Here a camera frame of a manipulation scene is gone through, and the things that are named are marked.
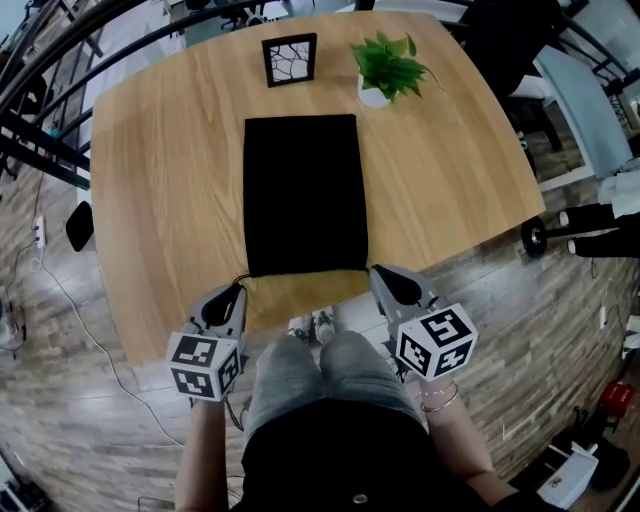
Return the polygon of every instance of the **picture frame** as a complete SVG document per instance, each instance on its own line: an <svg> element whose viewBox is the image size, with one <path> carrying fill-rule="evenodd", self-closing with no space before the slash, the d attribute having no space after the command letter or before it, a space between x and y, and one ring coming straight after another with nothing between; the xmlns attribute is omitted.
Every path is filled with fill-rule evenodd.
<svg viewBox="0 0 640 512"><path fill-rule="evenodd" d="M262 41L268 87L313 80L317 41L315 33Z"/></svg>

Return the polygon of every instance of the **black cloth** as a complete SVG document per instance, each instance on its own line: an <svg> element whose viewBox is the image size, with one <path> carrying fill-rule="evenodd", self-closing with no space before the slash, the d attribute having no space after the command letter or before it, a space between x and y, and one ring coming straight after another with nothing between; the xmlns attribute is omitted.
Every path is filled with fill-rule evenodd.
<svg viewBox="0 0 640 512"><path fill-rule="evenodd" d="M245 121L244 236L254 277L366 268L354 115Z"/></svg>
<svg viewBox="0 0 640 512"><path fill-rule="evenodd" d="M325 399L281 416L254 433L242 464L244 497L236 512L489 510L440 465L420 423L367 403ZM366 503L354 503L358 495ZM521 493L494 509L559 510Z"/></svg>

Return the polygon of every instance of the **sneaker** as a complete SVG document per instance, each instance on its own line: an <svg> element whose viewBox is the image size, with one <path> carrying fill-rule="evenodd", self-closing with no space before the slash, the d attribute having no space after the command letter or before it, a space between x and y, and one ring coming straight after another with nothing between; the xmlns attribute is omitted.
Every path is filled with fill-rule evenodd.
<svg viewBox="0 0 640 512"><path fill-rule="evenodd" d="M312 319L313 317L310 314L306 314L298 318L292 318L289 320L289 334L299 338L305 343L309 343L311 340Z"/></svg>
<svg viewBox="0 0 640 512"><path fill-rule="evenodd" d="M313 323L316 328L316 339L322 344L326 345L336 335L336 326L333 322L333 307L314 311Z"/></svg>

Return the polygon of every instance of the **black fabric mat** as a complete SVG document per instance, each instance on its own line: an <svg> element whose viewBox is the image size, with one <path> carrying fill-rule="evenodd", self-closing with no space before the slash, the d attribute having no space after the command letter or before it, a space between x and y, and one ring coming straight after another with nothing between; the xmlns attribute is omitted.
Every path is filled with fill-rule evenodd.
<svg viewBox="0 0 640 512"><path fill-rule="evenodd" d="M245 121L244 233L254 277L366 268L354 115Z"/></svg>

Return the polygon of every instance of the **potted plant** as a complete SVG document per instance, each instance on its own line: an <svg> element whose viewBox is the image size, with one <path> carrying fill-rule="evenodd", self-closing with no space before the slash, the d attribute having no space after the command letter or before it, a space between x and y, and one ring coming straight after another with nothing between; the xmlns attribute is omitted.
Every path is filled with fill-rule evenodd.
<svg viewBox="0 0 640 512"><path fill-rule="evenodd" d="M369 107L384 107L396 99L398 93L407 95L407 89L420 96L418 80L429 69L413 59L403 57L407 50L416 55L416 45L407 37L389 41L380 31L377 41L365 39L365 44L352 44L353 56L360 67L358 96Z"/></svg>

